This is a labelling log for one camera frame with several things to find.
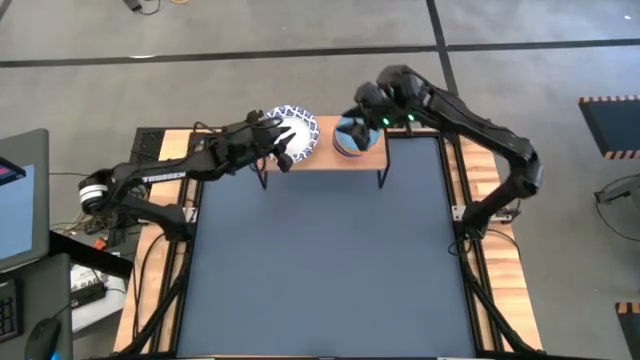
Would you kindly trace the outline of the dark platform with striped edge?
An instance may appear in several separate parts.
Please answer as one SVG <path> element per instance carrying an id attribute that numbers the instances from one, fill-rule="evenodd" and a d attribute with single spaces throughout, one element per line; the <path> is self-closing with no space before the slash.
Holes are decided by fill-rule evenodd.
<path id="1" fill-rule="evenodd" d="M 605 159 L 640 159 L 640 95 L 581 97 L 578 106 Z"/>
<path id="2" fill-rule="evenodd" d="M 640 360 L 640 303 L 619 302 L 615 310 L 632 360 Z"/>

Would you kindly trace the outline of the grey laptop with blue screen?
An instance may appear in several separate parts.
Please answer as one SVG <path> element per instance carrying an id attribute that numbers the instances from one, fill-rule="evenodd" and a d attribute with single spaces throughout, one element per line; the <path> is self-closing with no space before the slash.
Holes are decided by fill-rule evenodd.
<path id="1" fill-rule="evenodd" d="M 49 251 L 49 132 L 0 139 L 0 156 L 26 171 L 0 186 L 0 272 L 6 272 Z"/>

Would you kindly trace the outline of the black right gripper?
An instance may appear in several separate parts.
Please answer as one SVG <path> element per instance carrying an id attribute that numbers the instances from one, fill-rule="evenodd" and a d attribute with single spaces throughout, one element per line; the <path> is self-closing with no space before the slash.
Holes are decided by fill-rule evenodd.
<path id="1" fill-rule="evenodd" d="M 413 114 L 371 82 L 356 90 L 354 101 L 357 106 L 343 112 L 342 117 L 349 118 L 344 125 L 344 133 L 351 137 L 360 151 L 369 148 L 369 128 L 403 127 L 414 120 Z"/>

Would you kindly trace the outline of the black table frame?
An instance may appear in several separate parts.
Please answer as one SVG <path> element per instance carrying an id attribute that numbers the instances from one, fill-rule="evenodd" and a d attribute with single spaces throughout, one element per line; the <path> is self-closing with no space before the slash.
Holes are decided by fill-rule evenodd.
<path id="1" fill-rule="evenodd" d="M 471 199 L 480 200 L 481 195 L 487 195 L 489 190 L 497 187 L 499 176 L 494 156 L 470 140 L 455 136 L 453 142 L 442 140 L 445 144 L 446 155 L 445 175 L 452 179 L 454 200 L 456 204 L 467 203 Z M 166 129 L 159 158 L 183 157 L 189 150 L 191 130 Z M 196 194 L 196 183 L 182 185 L 172 181 L 154 185 L 150 191 L 150 199 L 160 205 L 173 204 L 176 201 L 191 199 Z M 140 330 L 148 321 L 159 299 L 168 291 L 170 285 L 178 275 L 186 249 L 185 244 L 171 245 L 164 239 L 155 238 L 161 233 L 156 225 L 143 228 L 138 239 L 138 245 L 133 262 L 136 270 L 135 293 L 147 296 L 138 305 L 138 317 L 135 315 L 135 298 L 133 272 L 128 287 L 125 304 L 122 310 L 117 330 L 113 352 L 120 352 L 130 345 L 135 330 Z M 514 239 L 511 225 L 493 224 L 482 244 L 474 245 L 468 255 L 474 275 L 480 278 L 485 291 L 491 294 L 496 307 L 509 322 L 510 326 L 528 345 L 535 349 L 542 349 L 538 327 L 534 317 L 529 292 L 527 289 L 521 260 L 516 245 L 510 242 Z M 168 351 L 171 343 L 171 331 L 177 331 L 177 300 L 169 307 L 163 320 L 162 327 L 152 335 L 151 340 L 143 347 L 142 353 L 152 351 Z M 487 311 L 480 300 L 474 297 L 472 310 L 480 329 L 480 339 L 483 350 L 511 351 L 504 336 L 498 337 L 497 325 L 489 320 Z"/>

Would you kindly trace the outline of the white printed box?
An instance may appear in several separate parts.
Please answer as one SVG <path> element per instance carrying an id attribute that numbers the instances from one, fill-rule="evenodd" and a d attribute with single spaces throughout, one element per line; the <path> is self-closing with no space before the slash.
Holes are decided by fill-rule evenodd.
<path id="1" fill-rule="evenodd" d="M 80 265 L 71 267 L 70 279 L 71 291 L 98 282 L 106 287 L 103 299 L 72 309 L 73 332 L 78 332 L 123 309 L 126 298 L 123 279 Z"/>

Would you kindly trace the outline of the black power brick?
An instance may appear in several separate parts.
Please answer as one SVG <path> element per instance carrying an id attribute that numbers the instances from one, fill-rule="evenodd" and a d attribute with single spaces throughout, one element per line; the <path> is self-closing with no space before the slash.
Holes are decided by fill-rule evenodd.
<path id="1" fill-rule="evenodd" d="M 71 291 L 70 305 L 72 309 L 75 309 L 103 299 L 105 295 L 106 287 L 103 283 L 90 283 L 85 287 Z"/>

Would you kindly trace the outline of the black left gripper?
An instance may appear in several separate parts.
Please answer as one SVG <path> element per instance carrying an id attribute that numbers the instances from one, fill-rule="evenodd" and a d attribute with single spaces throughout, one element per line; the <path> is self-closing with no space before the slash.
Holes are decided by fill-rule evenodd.
<path id="1" fill-rule="evenodd" d="M 217 160 L 229 168 L 242 168 L 266 156 L 272 147 L 286 148 L 295 133 L 273 130 L 273 121 L 262 110 L 252 110 L 243 121 L 222 128 L 217 135 Z M 294 160 L 287 153 L 276 155 L 282 173 L 290 171 Z"/>

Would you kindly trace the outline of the black desk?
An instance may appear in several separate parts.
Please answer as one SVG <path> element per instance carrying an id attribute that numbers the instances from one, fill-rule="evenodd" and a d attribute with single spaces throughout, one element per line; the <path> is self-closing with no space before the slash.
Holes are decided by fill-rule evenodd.
<path id="1" fill-rule="evenodd" d="M 49 231 L 48 253 L 28 264 L 0 272 L 0 282 L 15 279 L 22 293 L 23 333 L 0 343 L 0 360 L 24 360 L 24 347 L 34 326 L 45 318 L 60 322 L 56 351 L 51 360 L 73 360 L 72 309 L 73 264 L 124 278 L 132 262 Z"/>

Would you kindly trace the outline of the black keyboard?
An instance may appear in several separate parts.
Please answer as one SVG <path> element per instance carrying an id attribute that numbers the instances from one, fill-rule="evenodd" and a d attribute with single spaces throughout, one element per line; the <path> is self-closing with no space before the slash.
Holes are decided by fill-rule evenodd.
<path id="1" fill-rule="evenodd" d="M 0 343 L 23 333 L 22 293 L 15 279 L 0 282 Z"/>

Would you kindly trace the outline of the black perforated panel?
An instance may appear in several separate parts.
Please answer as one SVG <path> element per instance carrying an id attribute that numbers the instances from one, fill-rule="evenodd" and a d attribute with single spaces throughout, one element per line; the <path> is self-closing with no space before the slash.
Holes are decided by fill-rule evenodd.
<path id="1" fill-rule="evenodd" d="M 136 129 L 129 161 L 144 164 L 156 161 L 164 141 L 165 128 L 141 127 Z"/>

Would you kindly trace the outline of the black computer mouse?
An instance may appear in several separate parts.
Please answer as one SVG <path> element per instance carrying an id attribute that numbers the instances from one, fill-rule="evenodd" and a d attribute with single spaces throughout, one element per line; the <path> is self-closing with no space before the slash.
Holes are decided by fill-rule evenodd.
<path id="1" fill-rule="evenodd" d="M 56 351 L 60 322 L 53 317 L 40 320 L 30 332 L 24 360 L 51 360 Z"/>

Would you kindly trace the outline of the small black display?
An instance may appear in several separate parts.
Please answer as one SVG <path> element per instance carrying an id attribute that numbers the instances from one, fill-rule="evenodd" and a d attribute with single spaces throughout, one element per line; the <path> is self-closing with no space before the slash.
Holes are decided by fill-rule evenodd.
<path id="1" fill-rule="evenodd" d="M 22 179 L 26 176 L 26 171 L 0 156 L 0 186 Z"/>

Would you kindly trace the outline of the wooden shelf with black legs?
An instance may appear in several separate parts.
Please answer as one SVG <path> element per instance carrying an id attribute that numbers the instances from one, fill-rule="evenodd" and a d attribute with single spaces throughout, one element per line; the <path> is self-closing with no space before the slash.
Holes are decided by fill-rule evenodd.
<path id="1" fill-rule="evenodd" d="M 294 163 L 293 171 L 376 171 L 377 182 L 383 186 L 390 169 L 390 155 L 387 138 L 392 132 L 403 133 L 403 128 L 381 129 L 378 143 L 360 157 L 345 157 L 333 146 L 333 132 L 341 116 L 314 116 L 320 127 L 320 138 L 311 155 Z"/>

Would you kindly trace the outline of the dark blue table mat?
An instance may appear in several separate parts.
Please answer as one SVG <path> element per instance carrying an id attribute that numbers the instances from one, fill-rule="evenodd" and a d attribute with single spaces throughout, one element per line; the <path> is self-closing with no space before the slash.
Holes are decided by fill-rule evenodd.
<path id="1" fill-rule="evenodd" d="M 372 172 L 242 170 L 204 185 L 177 351 L 474 353 L 437 142 Z"/>

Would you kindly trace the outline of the blue white paper bowl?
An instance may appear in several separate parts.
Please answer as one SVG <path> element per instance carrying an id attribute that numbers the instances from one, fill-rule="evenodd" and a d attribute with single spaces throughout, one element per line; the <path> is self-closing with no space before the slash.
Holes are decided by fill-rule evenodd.
<path id="1" fill-rule="evenodd" d="M 306 109 L 293 105 L 280 105 L 265 114 L 268 118 L 281 118 L 279 128 L 288 127 L 295 133 L 295 138 L 286 147 L 287 153 L 294 163 L 308 158 L 319 142 L 320 127 L 314 115 Z"/>

